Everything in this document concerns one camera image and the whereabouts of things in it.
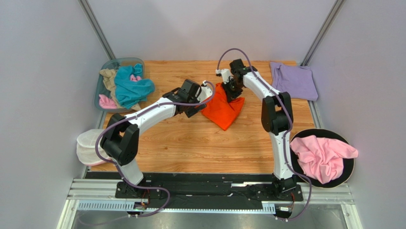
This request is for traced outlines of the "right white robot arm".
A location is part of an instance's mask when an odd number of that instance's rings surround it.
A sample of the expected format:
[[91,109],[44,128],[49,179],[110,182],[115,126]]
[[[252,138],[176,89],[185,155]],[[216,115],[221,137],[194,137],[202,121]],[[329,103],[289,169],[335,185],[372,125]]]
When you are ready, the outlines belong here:
[[222,88],[228,102],[235,100],[244,88],[250,89],[262,102],[261,123],[270,136],[274,158],[274,181],[266,185],[275,199],[290,196],[297,177],[291,166],[290,134],[293,127],[291,96],[274,89],[252,66],[245,66],[241,59],[230,63],[228,69],[217,69],[222,78]]

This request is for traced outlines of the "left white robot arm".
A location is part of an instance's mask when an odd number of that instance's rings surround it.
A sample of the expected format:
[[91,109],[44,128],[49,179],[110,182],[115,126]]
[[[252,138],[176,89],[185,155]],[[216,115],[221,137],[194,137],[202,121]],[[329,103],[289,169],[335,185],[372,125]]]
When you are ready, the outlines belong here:
[[188,117],[206,107],[214,98],[215,85],[209,81],[198,84],[185,80],[181,87],[165,93],[152,105],[127,116],[114,114],[107,127],[95,142],[96,155],[112,163],[122,180],[135,189],[145,189],[139,184],[144,179],[136,161],[140,136],[159,122],[179,114]]

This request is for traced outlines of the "orange t shirt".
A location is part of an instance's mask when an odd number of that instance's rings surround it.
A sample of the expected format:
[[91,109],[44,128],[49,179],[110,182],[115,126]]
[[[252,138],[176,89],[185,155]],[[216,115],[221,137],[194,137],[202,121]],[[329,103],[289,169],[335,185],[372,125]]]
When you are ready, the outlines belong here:
[[243,97],[228,102],[222,84],[217,83],[214,98],[206,104],[201,113],[226,131],[239,116],[244,102],[245,98]]

